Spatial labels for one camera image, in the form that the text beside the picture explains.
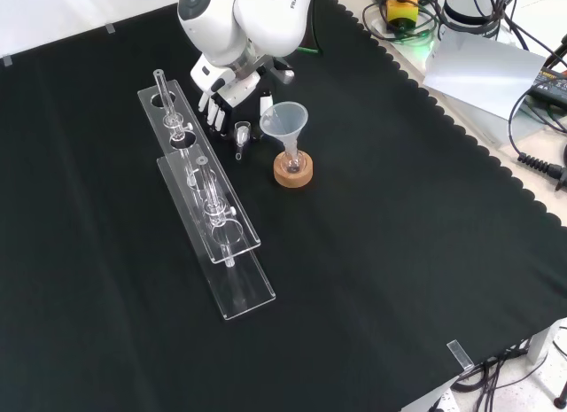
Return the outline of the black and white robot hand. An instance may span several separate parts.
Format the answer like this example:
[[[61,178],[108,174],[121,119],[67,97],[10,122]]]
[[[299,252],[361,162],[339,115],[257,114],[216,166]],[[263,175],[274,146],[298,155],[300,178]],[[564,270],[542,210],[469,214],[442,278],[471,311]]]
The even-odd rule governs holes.
[[[201,56],[190,71],[202,91],[198,111],[222,138],[234,138],[240,121],[259,124],[260,116],[274,104],[276,84],[290,84],[295,72],[283,58],[253,53],[234,66],[214,66]]]

